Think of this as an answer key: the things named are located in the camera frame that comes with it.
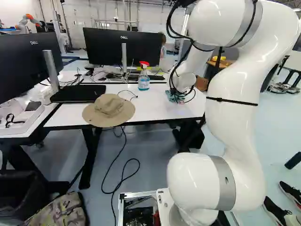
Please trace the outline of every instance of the sneaker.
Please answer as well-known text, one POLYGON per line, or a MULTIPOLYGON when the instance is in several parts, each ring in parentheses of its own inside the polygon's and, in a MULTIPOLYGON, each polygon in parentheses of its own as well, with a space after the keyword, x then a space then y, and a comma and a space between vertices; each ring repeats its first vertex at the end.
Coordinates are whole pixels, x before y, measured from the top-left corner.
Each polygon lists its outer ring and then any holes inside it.
POLYGON ((291 211, 281 209, 267 196, 262 206, 277 226, 287 226, 284 217, 292 215, 291 211))
POLYGON ((298 210, 301 211, 301 192, 294 187, 289 186, 283 181, 279 182, 279 187, 281 191, 294 202, 298 210))

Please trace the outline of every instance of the backpack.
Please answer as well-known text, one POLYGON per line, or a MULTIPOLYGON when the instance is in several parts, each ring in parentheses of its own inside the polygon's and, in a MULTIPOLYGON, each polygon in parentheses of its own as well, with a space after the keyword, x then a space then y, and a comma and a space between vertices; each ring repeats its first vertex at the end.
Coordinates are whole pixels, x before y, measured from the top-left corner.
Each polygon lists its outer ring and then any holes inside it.
POLYGON ((54 199, 21 226, 86 226, 86 212, 80 193, 71 192, 54 199))

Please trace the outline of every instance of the hat brim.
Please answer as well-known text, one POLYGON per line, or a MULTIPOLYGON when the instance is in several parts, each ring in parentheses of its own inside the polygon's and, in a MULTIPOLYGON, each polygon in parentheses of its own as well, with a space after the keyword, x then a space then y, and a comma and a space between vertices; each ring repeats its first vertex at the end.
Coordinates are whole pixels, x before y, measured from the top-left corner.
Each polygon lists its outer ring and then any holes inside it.
POLYGON ((130 101, 125 99, 123 100, 123 109, 116 116, 108 117, 96 110, 95 104, 90 104, 83 110, 82 117, 87 123, 96 127, 105 128, 121 125, 122 123, 130 120, 135 113, 135 106, 130 101))

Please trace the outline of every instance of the laptop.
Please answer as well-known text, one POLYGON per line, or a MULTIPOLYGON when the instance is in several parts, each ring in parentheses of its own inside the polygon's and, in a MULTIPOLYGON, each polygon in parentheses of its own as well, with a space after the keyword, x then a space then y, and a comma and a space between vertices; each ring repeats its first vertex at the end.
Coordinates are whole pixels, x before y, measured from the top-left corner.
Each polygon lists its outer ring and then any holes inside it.
POLYGON ((105 91, 105 85, 65 86, 55 93, 50 101, 52 103, 94 103, 105 91))

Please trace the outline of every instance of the clear plastic bottle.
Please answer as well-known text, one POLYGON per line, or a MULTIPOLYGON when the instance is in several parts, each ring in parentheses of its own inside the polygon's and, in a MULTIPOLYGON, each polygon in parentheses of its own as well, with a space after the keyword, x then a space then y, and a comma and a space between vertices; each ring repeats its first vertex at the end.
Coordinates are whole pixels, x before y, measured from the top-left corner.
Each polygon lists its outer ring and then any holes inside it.
POLYGON ((150 89, 150 78, 147 75, 147 66, 148 63, 147 62, 143 62, 141 61, 141 73, 138 77, 138 89, 141 91, 145 91, 145 90, 149 90, 150 89))

